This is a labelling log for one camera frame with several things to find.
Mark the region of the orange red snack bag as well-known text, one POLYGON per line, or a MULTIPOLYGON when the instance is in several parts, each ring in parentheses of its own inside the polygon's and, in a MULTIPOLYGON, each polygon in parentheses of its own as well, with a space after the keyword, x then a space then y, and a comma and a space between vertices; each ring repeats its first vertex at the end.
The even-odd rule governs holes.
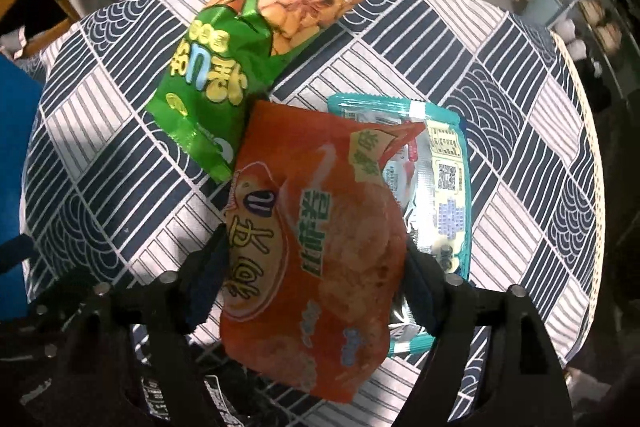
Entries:
POLYGON ((382 171, 421 130, 254 105, 226 209, 230 358, 338 403, 372 376, 390 347, 408 239, 382 171))

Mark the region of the blue cardboard box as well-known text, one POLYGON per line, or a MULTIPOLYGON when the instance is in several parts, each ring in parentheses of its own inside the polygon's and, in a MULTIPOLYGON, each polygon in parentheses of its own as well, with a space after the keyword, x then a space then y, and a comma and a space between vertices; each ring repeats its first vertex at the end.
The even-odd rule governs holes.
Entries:
MULTIPOLYGON (((1 59, 1 244, 20 235, 22 179, 42 87, 8 58, 1 59)), ((21 265, 1 274, 1 318, 27 313, 21 265)))

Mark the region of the teal snack pouch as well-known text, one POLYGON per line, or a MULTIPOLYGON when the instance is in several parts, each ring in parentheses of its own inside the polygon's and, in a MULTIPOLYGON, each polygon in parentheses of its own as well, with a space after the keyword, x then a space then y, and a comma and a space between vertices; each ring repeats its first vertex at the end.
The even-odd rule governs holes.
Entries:
POLYGON ((472 196, 468 144, 452 110, 408 98, 339 93, 329 112, 358 122, 405 124, 424 130, 383 169, 410 239, 446 273, 467 279, 471 264, 472 196))

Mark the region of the green chips bag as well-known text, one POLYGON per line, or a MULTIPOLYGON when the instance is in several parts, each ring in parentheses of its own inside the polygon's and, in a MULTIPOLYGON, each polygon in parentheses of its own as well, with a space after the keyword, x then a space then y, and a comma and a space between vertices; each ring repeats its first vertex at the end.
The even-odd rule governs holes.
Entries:
POLYGON ((146 109, 216 182, 231 178, 247 103, 363 0, 209 0, 146 109))

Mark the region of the blue white patterned tablecloth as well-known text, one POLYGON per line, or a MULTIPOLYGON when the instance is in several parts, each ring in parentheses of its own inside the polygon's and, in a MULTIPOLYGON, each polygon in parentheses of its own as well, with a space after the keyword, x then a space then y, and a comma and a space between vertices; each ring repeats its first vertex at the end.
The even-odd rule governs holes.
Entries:
MULTIPOLYGON (((177 271, 226 209, 235 164, 260 101, 329 113, 339 93, 408 98, 463 121, 472 196, 473 287, 526 289, 561 369, 596 311, 604 183, 588 96, 562 38, 483 0, 363 0, 326 28, 247 103, 231 178, 216 182, 155 124, 146 106, 179 41, 209 0, 122 0, 37 57, 43 77, 23 172, 25 265, 33 302, 73 269, 124 291, 177 271)), ((224 273, 226 278, 230 265, 224 273)), ((222 282, 188 336, 221 426, 398 426, 433 347, 396 291, 382 364, 346 403, 273 381, 227 355, 222 282)), ((130 327, 149 426, 171 426, 148 333, 130 327)), ((476 329, 451 419, 471 412, 488 355, 476 329)))

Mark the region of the teal shoe rack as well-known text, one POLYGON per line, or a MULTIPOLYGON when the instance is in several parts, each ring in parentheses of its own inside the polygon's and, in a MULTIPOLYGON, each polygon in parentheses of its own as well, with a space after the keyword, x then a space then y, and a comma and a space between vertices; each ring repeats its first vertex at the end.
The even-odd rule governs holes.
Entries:
POLYGON ((574 42, 615 101, 639 96, 639 9, 631 0, 533 0, 522 17, 574 42))

